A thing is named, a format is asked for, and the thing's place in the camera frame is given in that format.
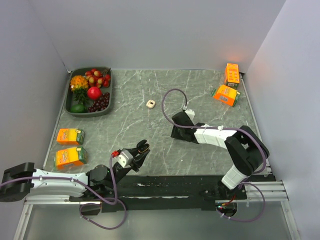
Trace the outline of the green avocado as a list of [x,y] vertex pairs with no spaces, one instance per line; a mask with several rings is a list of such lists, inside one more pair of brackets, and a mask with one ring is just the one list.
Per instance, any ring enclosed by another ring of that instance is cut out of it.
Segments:
[[73,105],[70,110],[71,113],[86,113],[87,112],[87,108],[85,105],[83,104],[75,104]]

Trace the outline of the orange pineapple toy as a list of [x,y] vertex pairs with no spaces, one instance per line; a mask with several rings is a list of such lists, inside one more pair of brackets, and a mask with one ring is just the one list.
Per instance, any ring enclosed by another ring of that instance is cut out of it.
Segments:
[[76,75],[70,80],[70,90],[73,94],[73,99],[79,104],[85,105],[88,102],[88,89],[89,84],[85,77]]

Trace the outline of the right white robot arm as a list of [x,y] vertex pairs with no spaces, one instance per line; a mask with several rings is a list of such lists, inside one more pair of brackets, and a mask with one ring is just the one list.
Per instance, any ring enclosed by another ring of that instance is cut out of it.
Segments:
[[174,123],[171,137],[195,144],[207,144],[226,149],[233,162],[222,177],[218,193],[223,199],[230,199],[236,187],[254,174],[270,156],[269,150],[246,125],[238,130],[226,130],[223,126],[211,129],[204,123],[193,123],[194,111],[183,110],[171,119]]

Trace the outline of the grey fruit tray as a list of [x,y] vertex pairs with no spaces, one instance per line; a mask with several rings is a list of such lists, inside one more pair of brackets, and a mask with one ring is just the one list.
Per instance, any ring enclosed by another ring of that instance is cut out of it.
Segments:
[[65,111],[78,118],[106,115],[112,109],[113,80],[109,67],[83,67],[71,72]]

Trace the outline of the orange juice box left upper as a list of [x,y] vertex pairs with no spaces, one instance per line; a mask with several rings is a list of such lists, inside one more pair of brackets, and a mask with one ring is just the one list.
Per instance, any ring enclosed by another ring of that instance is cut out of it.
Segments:
[[56,141],[60,145],[82,145],[85,131],[79,128],[60,128]]

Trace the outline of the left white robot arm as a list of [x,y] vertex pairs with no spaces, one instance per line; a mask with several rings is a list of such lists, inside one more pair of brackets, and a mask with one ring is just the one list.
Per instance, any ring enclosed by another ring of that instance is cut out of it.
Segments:
[[68,196],[81,201],[99,199],[110,205],[118,202],[117,184],[130,171],[138,172],[150,145],[143,141],[135,148],[114,151],[109,166],[100,164],[88,172],[58,173],[36,169],[26,162],[3,172],[0,184],[1,202],[18,202],[27,196]]

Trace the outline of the orange juice box tilted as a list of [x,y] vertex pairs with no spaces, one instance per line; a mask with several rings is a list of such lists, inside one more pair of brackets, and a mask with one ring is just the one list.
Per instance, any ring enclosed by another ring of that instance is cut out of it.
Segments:
[[213,89],[212,97],[228,106],[234,107],[238,102],[241,93],[234,88],[226,85],[220,85],[217,89]]

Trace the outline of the red apple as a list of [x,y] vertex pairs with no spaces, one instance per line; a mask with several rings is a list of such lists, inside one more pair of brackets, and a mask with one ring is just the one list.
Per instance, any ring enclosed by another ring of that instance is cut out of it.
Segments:
[[87,91],[87,97],[93,101],[98,100],[102,96],[102,91],[99,87],[90,87]]

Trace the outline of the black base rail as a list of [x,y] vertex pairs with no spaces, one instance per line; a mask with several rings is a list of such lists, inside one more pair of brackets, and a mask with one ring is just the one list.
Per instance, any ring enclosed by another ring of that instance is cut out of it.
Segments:
[[117,196],[127,210],[201,209],[214,211],[216,202],[245,200],[246,190],[228,189],[220,175],[127,175],[113,187],[111,175],[86,173],[88,185],[103,198]]

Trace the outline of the orange juice box far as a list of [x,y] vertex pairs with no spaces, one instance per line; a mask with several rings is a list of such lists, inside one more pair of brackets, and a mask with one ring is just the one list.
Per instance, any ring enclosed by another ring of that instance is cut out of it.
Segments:
[[224,85],[237,89],[240,84],[239,66],[235,63],[227,63],[224,74]]

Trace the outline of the dark grape bunch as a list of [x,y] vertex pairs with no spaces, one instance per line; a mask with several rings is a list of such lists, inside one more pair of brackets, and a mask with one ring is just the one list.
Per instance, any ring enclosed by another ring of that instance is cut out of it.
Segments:
[[110,93],[106,92],[101,95],[100,98],[93,101],[93,104],[88,108],[90,113],[103,111],[108,107],[110,103]]

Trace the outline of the red lychee bunch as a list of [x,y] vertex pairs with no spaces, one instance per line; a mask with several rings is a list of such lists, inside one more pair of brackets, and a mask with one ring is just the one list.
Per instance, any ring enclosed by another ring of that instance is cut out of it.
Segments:
[[111,85],[110,68],[103,68],[102,70],[92,68],[89,71],[86,71],[84,76],[90,87],[108,88]]

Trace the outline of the orange juice box left lower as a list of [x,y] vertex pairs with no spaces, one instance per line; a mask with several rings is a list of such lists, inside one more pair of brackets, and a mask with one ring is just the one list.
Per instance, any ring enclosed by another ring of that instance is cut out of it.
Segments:
[[88,153],[83,146],[75,146],[55,153],[54,169],[63,170],[67,167],[78,167],[88,163]]

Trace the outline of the beige earbud charging case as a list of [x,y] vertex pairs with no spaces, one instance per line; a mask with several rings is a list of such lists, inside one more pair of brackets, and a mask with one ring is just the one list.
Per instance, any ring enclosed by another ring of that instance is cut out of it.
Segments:
[[156,102],[152,99],[148,100],[146,103],[146,107],[148,109],[153,109],[156,106]]

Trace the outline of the black earbud charging case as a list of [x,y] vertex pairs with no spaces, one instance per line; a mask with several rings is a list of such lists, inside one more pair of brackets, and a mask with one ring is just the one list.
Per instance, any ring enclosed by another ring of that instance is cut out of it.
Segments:
[[142,154],[149,150],[150,145],[146,139],[141,140],[140,142],[137,143],[136,145],[137,151]]

